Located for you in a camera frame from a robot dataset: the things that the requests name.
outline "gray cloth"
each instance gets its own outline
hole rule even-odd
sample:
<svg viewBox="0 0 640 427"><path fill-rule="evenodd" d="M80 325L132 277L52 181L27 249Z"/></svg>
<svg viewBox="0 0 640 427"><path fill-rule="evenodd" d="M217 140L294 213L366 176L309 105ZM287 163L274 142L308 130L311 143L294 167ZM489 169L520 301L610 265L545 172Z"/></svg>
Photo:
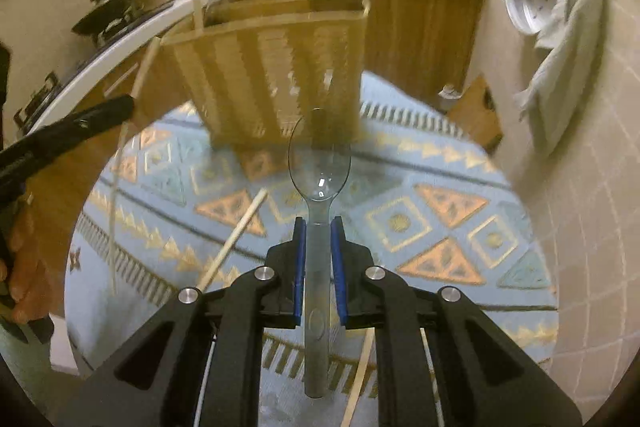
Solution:
<svg viewBox="0 0 640 427"><path fill-rule="evenodd" d="M589 80L601 35L604 0L558 0L536 48L551 50L529 87L514 98L529 116L536 149L558 145Z"/></svg>

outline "basket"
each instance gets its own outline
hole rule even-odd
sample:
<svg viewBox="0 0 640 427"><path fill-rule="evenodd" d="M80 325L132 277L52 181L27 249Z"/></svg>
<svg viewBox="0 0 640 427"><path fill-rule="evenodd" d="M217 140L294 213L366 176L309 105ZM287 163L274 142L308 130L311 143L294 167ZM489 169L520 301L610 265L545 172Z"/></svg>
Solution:
<svg viewBox="0 0 640 427"><path fill-rule="evenodd" d="M214 144L285 145L298 120L329 112L345 140L358 124L368 0L246 0L169 30L182 81Z"/></svg>

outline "spoon handle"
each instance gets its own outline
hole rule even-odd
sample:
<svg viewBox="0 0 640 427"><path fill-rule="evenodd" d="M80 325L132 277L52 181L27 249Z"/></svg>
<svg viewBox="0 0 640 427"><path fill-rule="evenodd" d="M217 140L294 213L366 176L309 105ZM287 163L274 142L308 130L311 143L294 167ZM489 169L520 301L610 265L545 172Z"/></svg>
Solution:
<svg viewBox="0 0 640 427"><path fill-rule="evenodd" d="M326 393L329 372L331 284L330 201L308 202L305 266L305 394Z"/></svg>

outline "patterned tablecloth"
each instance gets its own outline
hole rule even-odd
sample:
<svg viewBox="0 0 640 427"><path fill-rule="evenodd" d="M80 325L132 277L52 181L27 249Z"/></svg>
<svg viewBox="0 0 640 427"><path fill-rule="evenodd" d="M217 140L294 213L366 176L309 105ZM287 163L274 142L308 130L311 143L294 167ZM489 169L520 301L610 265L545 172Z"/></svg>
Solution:
<svg viewBox="0 0 640 427"><path fill-rule="evenodd" d="M365 73L362 132L351 174L332 206L350 241L410 285L459 286L537 362L558 331L555 289L529 219L484 151L434 110ZM100 365L181 287L194 285L261 187L269 197L211 289L263 263L288 241L306 205L284 154L213 150L188 103L128 145L116 200L118 292L110 291L108 200L113 159L79 216L68 261L65 310L84 374ZM268 330L260 425L339 425L363 334L331 318L327 397L303 393L303 328ZM352 425L377 418L375 354Z"/></svg>

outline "cabinet handle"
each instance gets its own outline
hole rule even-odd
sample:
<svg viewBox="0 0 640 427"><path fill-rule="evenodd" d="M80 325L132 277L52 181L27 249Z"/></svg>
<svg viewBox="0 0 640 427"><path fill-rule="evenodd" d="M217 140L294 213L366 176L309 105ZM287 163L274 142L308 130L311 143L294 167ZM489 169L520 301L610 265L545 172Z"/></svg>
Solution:
<svg viewBox="0 0 640 427"><path fill-rule="evenodd" d="M133 73L135 70L137 70L137 68L139 67L139 63L135 63L132 67L130 67L127 71L125 71L118 80L116 80L113 84L111 84L111 86L107 87L102 94L104 95L105 98L109 98L110 94L121 84L123 83L125 80L127 80L127 78L129 77L129 75L131 73Z"/></svg>

